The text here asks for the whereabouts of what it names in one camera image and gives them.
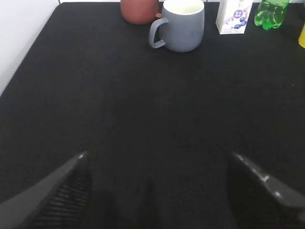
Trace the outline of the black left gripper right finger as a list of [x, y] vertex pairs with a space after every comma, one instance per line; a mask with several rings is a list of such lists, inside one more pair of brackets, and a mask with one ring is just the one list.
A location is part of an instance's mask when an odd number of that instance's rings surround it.
[[237, 153], [228, 164], [228, 201], [240, 229], [305, 227], [305, 196]]

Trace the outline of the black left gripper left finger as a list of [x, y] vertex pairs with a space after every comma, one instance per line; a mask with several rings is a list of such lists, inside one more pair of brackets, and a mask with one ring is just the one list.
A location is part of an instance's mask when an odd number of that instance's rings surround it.
[[92, 173], [88, 152], [0, 205], [2, 229], [77, 229], [90, 201]]

